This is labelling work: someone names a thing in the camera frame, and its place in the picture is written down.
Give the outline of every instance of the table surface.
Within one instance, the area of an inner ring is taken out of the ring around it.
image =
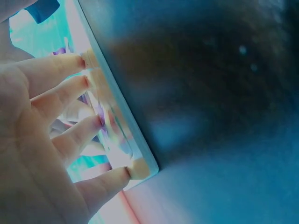
[[[298,223],[295,1],[79,2],[161,168],[141,223]]]

